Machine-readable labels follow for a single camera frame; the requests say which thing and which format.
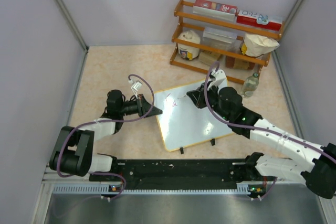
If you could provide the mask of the yellow framed whiteboard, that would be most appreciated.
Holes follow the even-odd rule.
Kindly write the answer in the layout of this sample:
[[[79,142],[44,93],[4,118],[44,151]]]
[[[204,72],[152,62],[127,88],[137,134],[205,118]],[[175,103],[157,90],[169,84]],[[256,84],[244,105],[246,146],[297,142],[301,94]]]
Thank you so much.
[[[154,106],[163,111],[156,118],[166,151],[178,151],[233,134],[226,124],[213,117],[208,108],[198,109],[189,97],[177,100],[203,82],[199,80],[154,94]]]

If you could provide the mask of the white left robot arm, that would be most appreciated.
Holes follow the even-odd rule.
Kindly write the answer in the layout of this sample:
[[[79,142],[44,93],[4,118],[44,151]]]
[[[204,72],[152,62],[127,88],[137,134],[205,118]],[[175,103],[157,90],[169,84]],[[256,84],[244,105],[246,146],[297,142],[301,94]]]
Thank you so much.
[[[133,95],[126,100],[120,90],[111,90],[107,94],[107,106],[100,118],[75,128],[64,126],[58,135],[49,160],[49,167],[66,174],[83,177],[88,173],[101,172],[107,180],[114,180],[119,168],[113,164],[113,157],[106,154],[94,154],[96,141],[118,133],[126,115],[137,114],[145,118],[162,114],[162,110],[152,106],[143,94]]]

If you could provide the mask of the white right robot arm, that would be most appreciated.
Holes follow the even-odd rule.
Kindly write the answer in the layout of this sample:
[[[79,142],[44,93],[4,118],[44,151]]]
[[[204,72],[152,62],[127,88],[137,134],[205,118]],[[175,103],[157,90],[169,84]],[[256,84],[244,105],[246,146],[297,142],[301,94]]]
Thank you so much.
[[[232,87],[219,88],[202,83],[186,94],[194,105],[208,108],[220,122],[234,133],[271,146],[287,156],[272,158],[253,154],[245,166],[252,180],[260,176],[282,177],[306,185],[314,194],[331,199],[335,195],[335,144],[311,143],[284,131],[260,114],[243,106],[242,96]]]

